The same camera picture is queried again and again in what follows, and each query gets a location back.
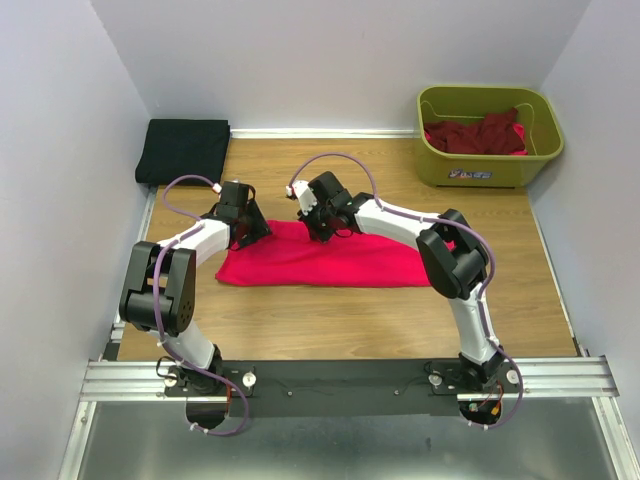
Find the pink t shirt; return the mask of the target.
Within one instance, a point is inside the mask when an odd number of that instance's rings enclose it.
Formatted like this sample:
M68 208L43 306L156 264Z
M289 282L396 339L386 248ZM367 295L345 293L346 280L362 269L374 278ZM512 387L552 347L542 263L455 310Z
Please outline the pink t shirt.
M271 234L228 252L215 274L240 287L309 285L343 288L429 287L417 250L373 234L311 240L300 222L270 220Z

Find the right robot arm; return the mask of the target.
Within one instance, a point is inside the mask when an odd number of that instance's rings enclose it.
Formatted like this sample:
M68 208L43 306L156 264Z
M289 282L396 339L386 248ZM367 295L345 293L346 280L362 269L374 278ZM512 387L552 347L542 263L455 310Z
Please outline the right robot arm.
M449 300L454 315L460 338L456 380L474 392L494 383L502 356L484 298L490 256L460 212L449 209L428 219L372 194L353 196L329 171L310 182L293 181L287 195L298 201L298 219L315 241L325 243L348 231L377 235L416 250L430 285Z

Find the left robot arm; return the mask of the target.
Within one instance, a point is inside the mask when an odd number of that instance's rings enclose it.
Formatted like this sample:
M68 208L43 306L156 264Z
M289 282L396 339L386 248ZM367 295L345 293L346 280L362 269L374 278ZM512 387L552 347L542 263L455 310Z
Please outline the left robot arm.
M176 367L188 371L188 384L201 395L228 381L219 347L193 320L197 269L218 253L240 250L271 234L253 186L225 182L212 189L218 201L207 213L192 215L193 226L160 242L134 244L119 302L119 317L154 335Z

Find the folded black t shirt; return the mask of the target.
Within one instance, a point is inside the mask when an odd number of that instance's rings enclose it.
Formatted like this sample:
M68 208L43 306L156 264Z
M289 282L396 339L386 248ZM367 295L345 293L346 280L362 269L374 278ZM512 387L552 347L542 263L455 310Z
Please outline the folded black t shirt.
M184 175L198 175L219 182L230 140L227 120L152 119L135 181L159 186Z

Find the dark red t shirt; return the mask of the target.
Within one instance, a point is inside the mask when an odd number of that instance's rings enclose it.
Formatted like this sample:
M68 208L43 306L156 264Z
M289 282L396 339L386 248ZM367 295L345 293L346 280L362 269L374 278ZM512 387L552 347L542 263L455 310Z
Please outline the dark red t shirt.
M524 126L517 122L518 110L489 113L482 120L465 125L456 121L426 123L424 134L435 149L460 155L528 154Z

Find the olive green plastic bin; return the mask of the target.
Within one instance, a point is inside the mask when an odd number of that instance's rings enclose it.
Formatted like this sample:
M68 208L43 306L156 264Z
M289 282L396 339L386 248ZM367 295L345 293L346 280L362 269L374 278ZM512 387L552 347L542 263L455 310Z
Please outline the olive green plastic bin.
M546 97L524 87L436 85L417 97L416 168L433 186L519 188L527 186L564 148L555 113ZM525 155L480 155L443 152L425 137L424 125L453 121L464 125L488 114L517 110L524 129Z

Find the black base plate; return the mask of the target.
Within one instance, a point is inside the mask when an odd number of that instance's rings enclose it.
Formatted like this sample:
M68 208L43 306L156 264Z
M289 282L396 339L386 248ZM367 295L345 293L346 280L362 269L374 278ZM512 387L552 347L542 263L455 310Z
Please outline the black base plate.
M518 391L507 364L478 376L459 359L227 361L226 383L186 368L162 374L165 393L184 398L190 420L458 416L494 425Z

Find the aluminium frame rail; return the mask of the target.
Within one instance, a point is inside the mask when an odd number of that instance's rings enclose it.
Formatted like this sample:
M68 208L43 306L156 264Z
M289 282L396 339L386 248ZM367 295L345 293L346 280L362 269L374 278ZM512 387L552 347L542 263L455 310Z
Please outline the aluminium frame rail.
M494 425L463 416L241 418L200 424L165 393L176 362L87 366L64 479L635 479L605 357L503 362Z

